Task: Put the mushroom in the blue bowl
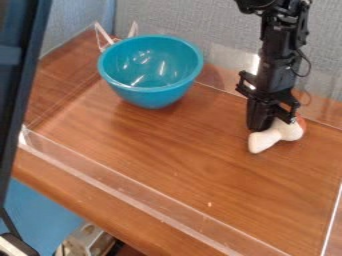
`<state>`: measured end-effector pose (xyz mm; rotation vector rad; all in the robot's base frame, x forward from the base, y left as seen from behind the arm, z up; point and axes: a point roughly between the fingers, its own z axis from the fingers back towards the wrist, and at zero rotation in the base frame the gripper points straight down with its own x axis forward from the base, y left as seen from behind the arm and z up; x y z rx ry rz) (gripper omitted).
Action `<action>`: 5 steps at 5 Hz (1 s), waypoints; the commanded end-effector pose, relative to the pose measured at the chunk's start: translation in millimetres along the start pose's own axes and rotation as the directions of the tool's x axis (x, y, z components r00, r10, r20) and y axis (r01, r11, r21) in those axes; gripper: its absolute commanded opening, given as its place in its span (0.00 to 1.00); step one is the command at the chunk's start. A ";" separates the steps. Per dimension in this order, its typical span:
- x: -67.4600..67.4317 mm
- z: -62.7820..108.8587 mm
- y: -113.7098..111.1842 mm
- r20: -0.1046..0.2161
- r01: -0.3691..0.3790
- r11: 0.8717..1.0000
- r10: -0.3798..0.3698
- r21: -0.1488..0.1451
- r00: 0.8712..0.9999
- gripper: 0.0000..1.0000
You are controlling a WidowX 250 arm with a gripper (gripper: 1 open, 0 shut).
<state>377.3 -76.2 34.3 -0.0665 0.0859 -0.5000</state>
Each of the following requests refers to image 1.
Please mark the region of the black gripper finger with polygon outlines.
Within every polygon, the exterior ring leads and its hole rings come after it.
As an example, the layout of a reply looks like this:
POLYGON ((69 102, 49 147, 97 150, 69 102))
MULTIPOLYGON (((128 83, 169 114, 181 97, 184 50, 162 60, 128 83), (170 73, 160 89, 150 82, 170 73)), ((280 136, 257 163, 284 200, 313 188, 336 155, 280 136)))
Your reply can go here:
POLYGON ((247 99, 247 127, 253 132, 264 131, 273 121, 272 104, 255 98, 247 99))

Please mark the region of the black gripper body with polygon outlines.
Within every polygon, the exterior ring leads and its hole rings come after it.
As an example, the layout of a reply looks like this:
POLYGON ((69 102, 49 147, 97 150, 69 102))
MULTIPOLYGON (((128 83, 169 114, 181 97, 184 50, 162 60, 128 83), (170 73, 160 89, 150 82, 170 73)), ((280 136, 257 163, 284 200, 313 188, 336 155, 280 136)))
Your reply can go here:
POLYGON ((257 73, 240 71, 236 91, 248 99, 255 98, 272 104, 273 119, 279 118, 287 124, 295 121, 300 103, 291 94, 301 60, 260 59, 257 73))

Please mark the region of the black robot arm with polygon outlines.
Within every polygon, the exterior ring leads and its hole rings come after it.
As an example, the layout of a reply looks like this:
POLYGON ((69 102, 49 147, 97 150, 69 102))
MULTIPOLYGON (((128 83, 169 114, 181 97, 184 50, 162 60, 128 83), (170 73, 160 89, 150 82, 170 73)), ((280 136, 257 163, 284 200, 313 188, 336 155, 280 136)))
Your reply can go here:
POLYGON ((300 103, 292 88, 300 74, 300 47, 307 43, 311 0, 235 0, 239 11, 261 18, 257 73, 239 72, 236 91, 247 98, 247 127, 252 132, 269 128, 275 119, 296 121, 300 103))

